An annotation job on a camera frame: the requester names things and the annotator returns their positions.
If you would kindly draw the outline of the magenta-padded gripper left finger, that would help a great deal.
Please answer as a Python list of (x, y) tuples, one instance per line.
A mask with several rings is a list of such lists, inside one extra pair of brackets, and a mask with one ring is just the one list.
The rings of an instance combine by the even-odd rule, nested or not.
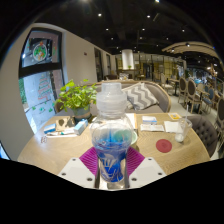
[(98, 157), (94, 147), (79, 158), (72, 157), (58, 176), (84, 188), (94, 188), (98, 176)]

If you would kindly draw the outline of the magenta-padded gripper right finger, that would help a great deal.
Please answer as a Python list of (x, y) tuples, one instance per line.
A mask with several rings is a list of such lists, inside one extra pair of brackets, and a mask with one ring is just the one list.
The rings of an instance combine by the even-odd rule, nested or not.
[(143, 187), (166, 176), (154, 158), (144, 157), (134, 148), (128, 149), (126, 172), (130, 188)]

